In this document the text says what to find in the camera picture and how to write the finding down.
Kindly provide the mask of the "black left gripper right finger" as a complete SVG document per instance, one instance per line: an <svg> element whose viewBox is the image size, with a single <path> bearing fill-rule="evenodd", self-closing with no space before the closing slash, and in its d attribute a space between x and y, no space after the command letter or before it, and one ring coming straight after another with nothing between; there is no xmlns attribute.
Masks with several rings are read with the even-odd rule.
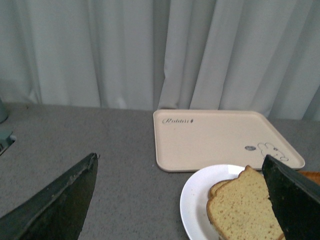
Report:
<svg viewBox="0 0 320 240"><path fill-rule="evenodd" d="M267 155L262 173L274 215L287 240L320 238L320 185Z"/></svg>

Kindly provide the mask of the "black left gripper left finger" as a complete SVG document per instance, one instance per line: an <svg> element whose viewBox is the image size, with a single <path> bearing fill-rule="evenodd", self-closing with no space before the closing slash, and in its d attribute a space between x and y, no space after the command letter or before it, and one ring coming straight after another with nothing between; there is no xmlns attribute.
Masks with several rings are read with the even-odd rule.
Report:
<svg viewBox="0 0 320 240"><path fill-rule="evenodd" d="M0 219L2 240L76 240L95 190L98 156L91 153Z"/></svg>

